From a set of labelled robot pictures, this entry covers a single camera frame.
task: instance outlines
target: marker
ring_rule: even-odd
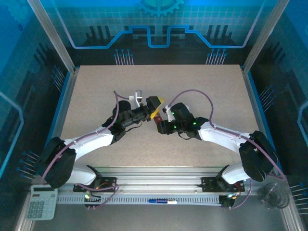
[[[176,205],[178,202],[175,199],[150,199],[149,203]]]

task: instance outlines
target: grey floor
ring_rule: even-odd
[[[255,197],[233,211],[199,205],[57,205],[53,220],[37,221],[34,231],[283,231],[279,210]]]

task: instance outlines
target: blue graphic pattern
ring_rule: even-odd
[[[86,46],[86,47],[77,47],[72,38],[70,37],[68,31],[67,31],[67,35],[69,37],[69,40],[72,44],[72,46],[75,48],[75,49],[108,49],[110,48],[114,43],[115,41],[117,41],[117,39],[121,36],[121,35],[124,35],[124,34],[132,34],[133,33],[133,29],[146,29],[147,31],[147,38],[148,38],[148,46],[150,48],[168,48],[170,46],[170,40],[171,40],[171,30],[174,29],[174,28],[184,28],[185,29],[185,33],[188,33],[188,34],[196,34],[201,40],[202,42],[204,42],[209,48],[221,48],[221,49],[224,49],[224,48],[230,48],[230,49],[241,49],[241,48],[244,48],[248,42],[248,39],[250,37],[250,34],[248,34],[245,42],[243,45],[241,46],[230,46],[230,45],[225,45],[225,46],[222,46],[222,45],[211,45],[204,37],[203,35],[198,31],[198,30],[190,30],[189,29],[189,25],[172,25],[172,26],[169,26],[168,29],[167,29],[167,43],[166,45],[152,45],[152,42],[151,42],[151,31],[150,31],[150,28],[148,26],[129,26],[128,27],[128,30],[124,30],[124,31],[120,31],[106,46]]]

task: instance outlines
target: cable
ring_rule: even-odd
[[[124,96],[121,96],[121,95],[117,95],[119,98],[121,98],[121,99],[123,99],[123,100],[129,100],[129,98],[128,97],[124,97]]]
[[[90,192],[90,195],[91,195],[92,197],[101,198],[100,196],[93,195],[92,192]]]
[[[95,210],[95,208],[101,207],[101,206],[105,205],[106,203],[108,203],[114,197],[114,195],[117,193],[117,191],[119,190],[119,186],[117,184],[115,186],[110,186],[110,187],[106,187],[106,188],[102,188],[102,189],[92,189],[92,188],[89,188],[88,186],[86,186],[84,184],[77,184],[77,185],[79,185],[80,187],[82,187],[84,189],[94,191],[94,192],[100,192],[100,191],[105,191],[105,190],[114,189],[114,188],[116,189],[114,191],[114,193],[111,194],[111,196],[107,200],[105,200],[102,204],[100,204],[98,206],[93,206],[93,207],[88,206],[88,209],[93,209],[93,210]]]
[[[139,126],[130,128],[130,129],[128,129],[126,132],[129,132],[129,131],[131,131],[131,130],[133,130],[133,129],[135,129],[135,128],[140,128],[141,126],[142,126],[142,121],[141,121],[141,124],[140,124]]]
[[[250,179],[250,187],[249,187],[249,191],[247,193],[247,196],[245,197],[245,199],[239,205],[237,205],[236,207],[232,207],[232,209],[236,209],[236,208],[242,206],[247,201],[247,199],[248,199],[248,197],[251,193],[251,190],[252,190],[252,179]]]
[[[191,138],[194,138],[194,137],[184,138],[184,137],[182,137],[179,133],[178,133],[178,135],[179,135],[183,140],[186,140],[186,141],[190,140]]]
[[[213,102],[212,100],[210,99],[210,97],[205,94],[203,91],[200,91],[200,90],[196,90],[196,89],[189,89],[189,90],[184,90],[182,92],[180,92],[172,101],[171,103],[168,105],[168,107],[171,107],[172,104],[174,103],[174,101],[182,94],[186,93],[186,92],[189,92],[189,91],[196,91],[202,95],[204,95],[210,102],[211,104],[211,114],[210,114],[210,117],[209,117],[209,123],[210,125],[217,129],[217,130],[220,130],[220,131],[223,131],[223,132],[226,132],[228,134],[231,134],[231,135],[234,135],[236,137],[240,137],[240,134],[237,134],[235,132],[232,132],[232,131],[229,131],[229,130],[225,130],[223,128],[219,128],[219,127],[215,127],[215,125],[213,124],[212,122],[212,117],[213,117],[213,113],[214,113],[214,105],[213,105]],[[284,173],[280,170],[280,168],[277,166],[277,164],[272,160],[272,158],[257,144],[255,143],[253,140],[245,137],[245,136],[241,136],[240,138],[243,138],[244,140],[250,142],[252,145],[254,145],[256,148],[259,149],[260,152],[262,152],[262,154],[271,162],[271,164],[277,169],[277,171],[279,172],[279,174],[282,176],[282,180],[287,180],[286,176],[284,175]]]
[[[106,131],[107,129],[109,129],[109,128],[116,122],[116,119],[117,119],[117,117],[118,117],[118,115],[119,115],[119,95],[116,93],[116,91],[114,91],[114,94],[115,94],[115,100],[116,100],[116,113],[115,113],[115,117],[114,117],[113,121],[111,122],[111,124],[108,125],[107,127],[105,127],[104,129],[98,131],[98,132],[92,132],[92,133],[89,133],[89,134],[87,134],[87,135],[84,135],[84,136],[79,137],[79,138],[76,139],[75,141],[70,142],[70,143],[69,143],[67,146],[65,146],[60,152],[58,152],[58,153],[56,154],[56,156],[52,159],[52,161],[49,163],[49,165],[47,166],[47,168],[46,168],[44,174],[42,175],[42,179],[41,179],[41,181],[40,181],[42,185],[47,185],[47,184],[44,182],[47,173],[49,172],[49,170],[51,169],[51,167],[53,166],[53,164],[56,162],[56,160],[57,160],[58,158],[61,157],[62,153],[63,153],[66,149],[68,149],[70,146],[74,145],[75,143],[77,143],[77,142],[79,142],[79,141],[81,141],[81,140],[83,140],[83,139],[85,139],[85,138],[88,138],[88,137],[94,136],[94,135],[97,136],[97,135],[103,133],[104,131]]]

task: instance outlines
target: gear logo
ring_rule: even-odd
[[[142,0],[139,3],[139,9],[144,13],[149,13],[150,16],[157,17],[167,16],[168,13],[173,13],[175,9],[179,9],[179,5],[183,4],[183,0]]]

